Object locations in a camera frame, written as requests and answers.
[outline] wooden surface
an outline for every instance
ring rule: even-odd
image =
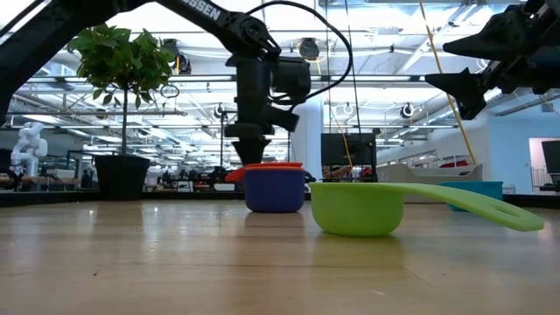
[[[558,314],[560,213],[520,233],[407,206],[394,236],[242,202],[0,211],[0,314]]]

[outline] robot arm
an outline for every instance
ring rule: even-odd
[[[0,46],[0,124],[9,99],[52,56],[84,28],[104,23],[153,0],[52,0]],[[244,164],[260,163],[264,135],[273,125],[293,131],[298,117],[270,106],[270,89],[286,93],[290,103],[305,101],[311,91],[309,65],[301,58],[280,57],[279,45],[266,25],[248,14],[230,12],[207,0],[157,0],[159,4],[213,34],[232,54],[236,67],[238,120],[227,137]]]
[[[484,93],[532,88],[538,95],[560,88],[560,0],[528,0],[490,18],[482,31],[444,44],[444,51],[491,60],[482,73],[426,75],[426,81],[458,101],[465,120],[486,105]]]

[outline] blue cup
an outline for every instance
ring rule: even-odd
[[[460,182],[444,182],[441,186],[466,190],[473,193],[479,193],[497,200],[503,200],[502,185],[503,182],[498,181],[460,181]],[[463,208],[453,205],[447,205],[453,211],[466,211]]]
[[[245,205],[265,214],[295,213],[305,201],[305,171],[296,167],[248,168]]]

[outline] black monitor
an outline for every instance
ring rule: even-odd
[[[345,134],[353,165],[377,164],[375,134]],[[321,135],[321,164],[349,165],[347,149],[342,134]]]
[[[542,153],[549,174],[560,174],[560,140],[542,142]]]

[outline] ceiling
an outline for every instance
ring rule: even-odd
[[[8,23],[31,1],[0,0],[3,7],[0,11],[0,25]],[[261,0],[214,2],[231,11],[247,11],[261,4]],[[334,117],[346,125],[357,124],[358,111],[362,125],[408,125],[420,120],[437,125],[452,124],[448,119],[451,112],[446,108],[449,105],[441,91],[422,81],[409,82],[412,75],[422,78],[422,75],[438,71],[417,1],[349,0],[348,12],[344,1],[298,2],[327,17],[330,23],[346,34],[353,45],[354,71],[358,85],[354,87],[353,79],[349,77],[343,85],[322,95],[325,125]],[[442,52],[442,44],[478,32],[494,13],[501,12],[508,4],[518,1],[424,2],[428,25],[434,31],[435,47],[443,69],[446,72],[458,72],[468,67],[474,73],[484,68],[487,62]],[[346,69],[346,48],[334,33],[326,31],[311,14],[296,8],[271,6],[254,16],[266,23],[270,34],[283,48],[284,55],[297,56],[297,46],[302,38],[316,39],[321,54],[320,62],[311,64],[311,74],[316,80],[314,88],[328,83],[324,82],[326,77],[320,75],[340,75]],[[136,153],[149,151],[151,158],[163,157],[170,163],[177,163],[177,159],[172,158],[174,155],[188,153],[187,160],[191,165],[215,165],[219,160],[221,135],[220,119],[214,116],[214,110],[219,104],[225,109],[235,110],[235,83],[231,80],[231,74],[235,70],[224,65],[229,57],[228,51],[214,36],[157,3],[149,3],[132,12],[120,14],[110,19],[108,24],[130,28],[133,32],[140,32],[145,28],[161,39],[177,39],[181,52],[192,63],[192,76],[172,78],[180,91],[177,98],[166,100],[158,91],[154,91],[158,98],[157,105],[143,105],[138,110],[138,115],[129,117],[129,122],[137,126],[161,126],[147,129],[147,132],[139,131],[139,128],[129,129],[127,137],[130,143],[135,144],[136,148],[145,149],[137,150],[131,146],[131,150]],[[62,50],[45,65],[43,76],[38,74],[21,87],[12,100],[10,112],[32,112],[35,116],[14,115],[14,123],[42,119],[48,125],[76,126],[66,130],[89,144],[116,147],[116,141],[122,136],[117,128],[97,129],[88,126],[116,126],[122,120],[118,115],[121,110],[114,108],[113,104],[103,106],[102,97],[93,100],[93,90],[88,84],[70,78],[75,75],[79,63],[80,56]],[[401,77],[382,77],[389,74]],[[65,75],[68,79],[64,84],[56,83],[48,78],[53,75]],[[421,110],[417,110],[411,120],[403,121],[399,111],[408,103]],[[106,110],[107,115],[95,115],[100,110]],[[234,115],[230,115],[228,120],[233,121],[234,118]],[[349,127],[348,130],[352,132],[357,129]],[[403,133],[399,129],[383,129],[382,132],[385,137],[391,138],[398,138]],[[109,136],[115,141],[108,142],[107,138],[103,140],[103,137]],[[272,145],[265,153],[271,158],[284,158],[287,153],[287,138],[286,132],[278,129]],[[153,154],[153,146],[156,144],[177,146],[159,147],[156,148],[157,154]],[[227,163],[238,162],[229,146],[226,155]]]

